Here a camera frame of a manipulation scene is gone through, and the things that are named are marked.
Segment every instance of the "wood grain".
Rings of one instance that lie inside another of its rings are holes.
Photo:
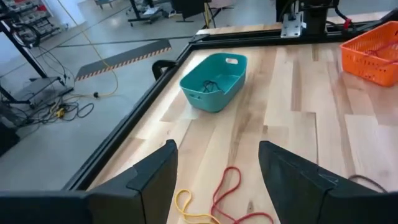
[[[384,14],[351,17],[363,21]],[[279,26],[226,27],[201,33]],[[192,108],[178,83],[216,52],[245,55],[248,67],[244,87],[224,110],[211,114]],[[383,88],[343,72],[338,43],[197,50],[167,84],[92,187],[131,167],[167,139],[174,139],[179,149],[175,190],[193,192],[188,212],[208,212],[224,169],[237,166],[243,175],[241,188],[220,207],[236,218],[247,212],[267,212],[279,223],[261,177],[257,158],[261,140],[272,141],[343,177],[362,174],[387,190],[398,190],[397,88]],[[235,173],[228,174],[221,191],[234,186],[237,180]],[[222,223],[229,223],[216,216]],[[168,223],[184,223],[173,205]],[[258,217],[246,223],[268,221]]]

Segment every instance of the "yellow and black striped edge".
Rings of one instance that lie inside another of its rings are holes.
[[[120,68],[125,65],[168,52],[171,49],[172,48],[169,40],[164,39],[129,50],[127,52],[123,52],[121,54],[104,59],[109,67],[107,67],[101,60],[81,67],[76,76],[76,81],[84,80],[86,78],[108,72],[111,69]]]

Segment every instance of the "yellow rubber band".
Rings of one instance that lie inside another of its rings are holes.
[[[188,197],[188,200],[185,201],[184,206],[181,209],[179,207],[179,205],[178,205],[178,198],[184,192],[188,193],[189,197]],[[182,189],[182,190],[178,191],[177,194],[175,195],[175,198],[174,198],[175,207],[182,214],[183,219],[184,219],[184,221],[186,223],[189,223],[189,224],[215,224],[215,223],[216,224],[221,224],[220,221],[218,221],[217,218],[214,217],[213,215],[210,215],[210,214],[190,214],[190,213],[185,212],[187,207],[188,207],[188,205],[191,203],[191,201],[192,201],[192,193],[191,193],[191,191],[186,190],[186,189]],[[187,220],[187,217],[208,217],[208,218],[212,218],[215,221],[215,223],[214,222],[191,222],[191,221]]]

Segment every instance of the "butcher block tabletop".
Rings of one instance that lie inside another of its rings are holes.
[[[385,14],[350,17],[355,22],[369,21]],[[342,22],[337,18],[330,20]],[[280,24],[225,27],[199,33],[279,27]],[[120,174],[166,140],[174,139],[178,146],[175,192],[192,191],[193,201],[187,210],[190,213],[210,211],[212,195],[224,169],[236,166],[242,172],[241,186],[220,207],[235,218],[249,212],[267,212],[279,223],[258,162],[262,140],[343,177],[361,174],[388,191],[398,190],[398,86],[384,88],[342,71],[339,44],[192,52],[91,187]],[[207,56],[218,52],[248,58],[246,81],[225,109],[207,113],[192,108],[179,82]],[[220,193],[235,186],[237,181],[237,173],[229,173]],[[186,198],[186,195],[180,197],[180,206]],[[221,223],[231,223],[220,215],[216,217]],[[168,223],[184,223],[174,203]],[[245,223],[269,221],[254,217]]]

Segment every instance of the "desk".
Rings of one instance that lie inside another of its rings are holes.
[[[365,21],[384,14],[351,17],[354,21]],[[227,27],[199,33],[278,27],[279,24]],[[209,114],[189,105],[179,80],[216,52],[245,55],[247,77],[243,89],[223,111]],[[338,43],[197,50],[180,67],[91,187],[131,167],[166,139],[174,139],[178,146],[175,190],[193,192],[188,209],[193,213],[210,210],[211,196],[223,170],[237,166],[243,182],[221,204],[223,210],[237,218],[248,211],[267,212],[277,220],[257,158],[261,140],[272,141],[343,177],[361,174],[387,190],[398,190],[397,94],[398,86],[383,88],[343,72]],[[229,175],[221,191],[234,186],[236,181],[236,174]],[[230,223],[224,218],[220,221]],[[168,223],[184,223],[174,204]],[[254,218],[246,223],[268,222]]]

